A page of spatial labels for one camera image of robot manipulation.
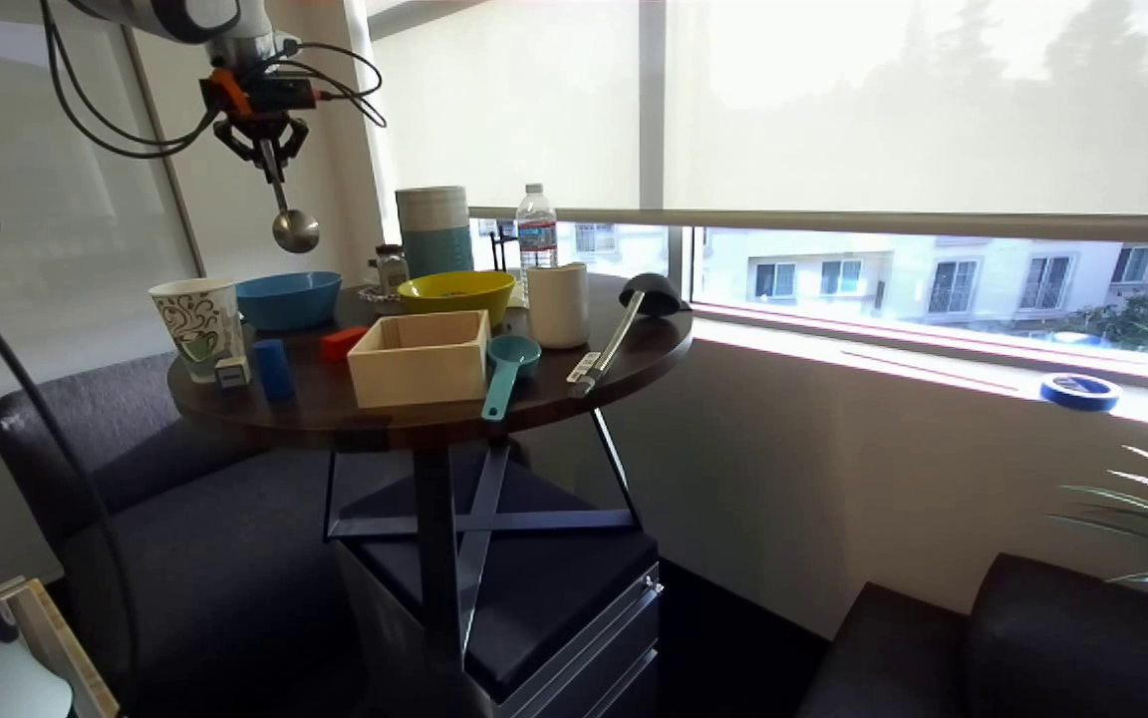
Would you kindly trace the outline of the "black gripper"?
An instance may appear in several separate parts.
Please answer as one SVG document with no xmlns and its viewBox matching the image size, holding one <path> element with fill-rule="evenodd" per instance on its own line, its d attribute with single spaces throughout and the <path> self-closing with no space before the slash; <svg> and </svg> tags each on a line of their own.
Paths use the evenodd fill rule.
<svg viewBox="0 0 1148 718">
<path fill-rule="evenodd" d="M 303 139 L 303 113 L 314 105 L 314 88 L 303 73 L 237 73 L 217 64 L 200 79 L 204 105 L 217 116 L 212 132 L 241 160 L 254 168 L 289 168 Z"/>
</svg>

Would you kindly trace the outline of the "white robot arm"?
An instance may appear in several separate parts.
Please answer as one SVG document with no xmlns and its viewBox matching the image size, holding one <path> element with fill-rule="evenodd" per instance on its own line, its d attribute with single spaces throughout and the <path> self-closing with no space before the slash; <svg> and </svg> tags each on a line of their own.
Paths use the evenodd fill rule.
<svg viewBox="0 0 1148 718">
<path fill-rule="evenodd" d="M 298 155 L 314 105 L 303 73 L 285 73 L 298 39 L 278 32 L 262 0 L 71 0 L 79 11 L 152 32 L 177 43 L 204 43 L 212 73 L 200 79 L 212 132 L 267 181 Z"/>
</svg>

